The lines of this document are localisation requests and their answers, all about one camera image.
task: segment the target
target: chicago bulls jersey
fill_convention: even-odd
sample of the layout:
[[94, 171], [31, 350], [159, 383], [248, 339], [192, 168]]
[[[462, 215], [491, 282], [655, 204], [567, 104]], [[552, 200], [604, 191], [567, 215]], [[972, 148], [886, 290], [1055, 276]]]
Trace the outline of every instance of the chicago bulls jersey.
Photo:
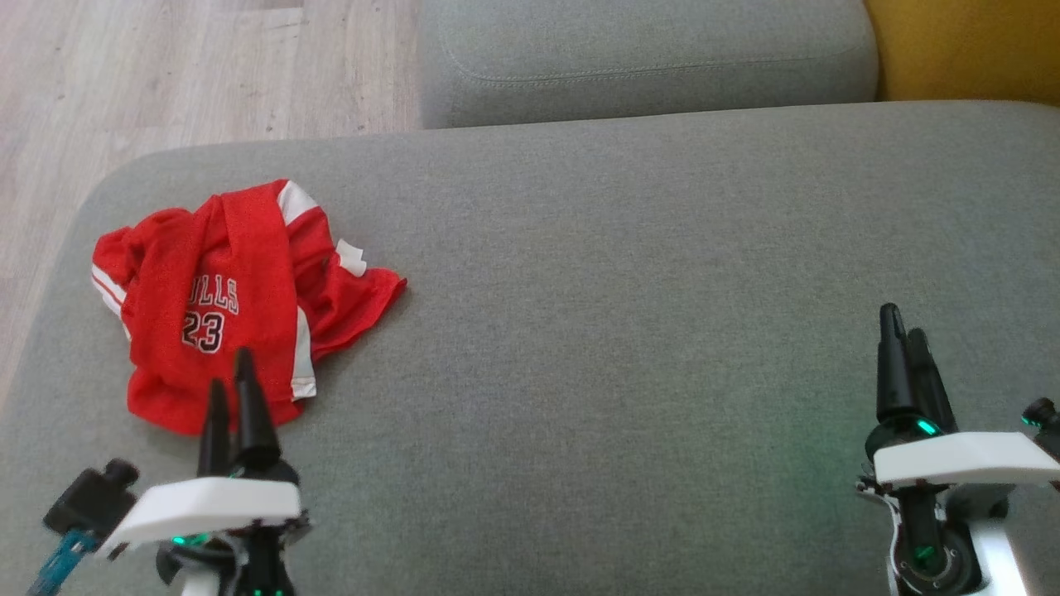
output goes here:
[[[249, 347], [277, 424], [316, 396], [313, 364], [371, 328], [405, 287], [333, 244], [328, 217], [298, 185], [210, 197], [159, 211], [99, 240], [92, 283], [129, 338], [128, 408], [197, 435], [211, 379], [231, 379]], [[235, 392], [229, 396], [237, 407]]]

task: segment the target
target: wooden floor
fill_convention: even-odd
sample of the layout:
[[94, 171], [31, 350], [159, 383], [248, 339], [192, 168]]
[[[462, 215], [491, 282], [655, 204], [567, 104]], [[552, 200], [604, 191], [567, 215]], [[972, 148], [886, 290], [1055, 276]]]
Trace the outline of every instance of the wooden floor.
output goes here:
[[418, 2], [0, 0], [0, 406], [96, 182], [165, 148], [417, 128]]

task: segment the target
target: gray sofa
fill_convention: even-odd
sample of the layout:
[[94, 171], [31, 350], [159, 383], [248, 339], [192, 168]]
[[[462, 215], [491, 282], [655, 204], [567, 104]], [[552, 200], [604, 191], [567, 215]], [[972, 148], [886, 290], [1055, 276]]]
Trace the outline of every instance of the gray sofa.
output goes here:
[[[1060, 110], [848, 104], [219, 145], [137, 160], [77, 214], [0, 420], [0, 577], [86, 467], [189, 477], [124, 408], [96, 238], [298, 180], [409, 290], [281, 428], [318, 528], [300, 594], [887, 594], [854, 496], [877, 311], [926, 327], [958, 421], [1015, 430], [1060, 387]], [[1056, 594], [1052, 491], [1013, 498]], [[153, 554], [67, 594], [162, 593]]]
[[427, 0], [428, 128], [872, 100], [861, 0]]

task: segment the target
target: yellow cushion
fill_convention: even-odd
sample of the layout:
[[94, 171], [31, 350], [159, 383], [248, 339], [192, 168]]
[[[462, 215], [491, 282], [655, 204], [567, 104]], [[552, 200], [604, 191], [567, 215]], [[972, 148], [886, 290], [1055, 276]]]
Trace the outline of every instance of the yellow cushion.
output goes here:
[[1060, 105], [1060, 1], [866, 0], [881, 100]]

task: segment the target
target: blue cable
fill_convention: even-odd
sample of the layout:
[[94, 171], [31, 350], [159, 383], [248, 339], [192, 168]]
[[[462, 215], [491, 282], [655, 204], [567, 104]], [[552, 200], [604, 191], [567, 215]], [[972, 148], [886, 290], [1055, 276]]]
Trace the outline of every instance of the blue cable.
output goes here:
[[63, 536], [58, 548], [45, 561], [26, 596], [55, 596], [63, 582], [70, 577], [85, 555], [95, 550], [99, 543], [91, 534], [81, 530], [70, 530]]

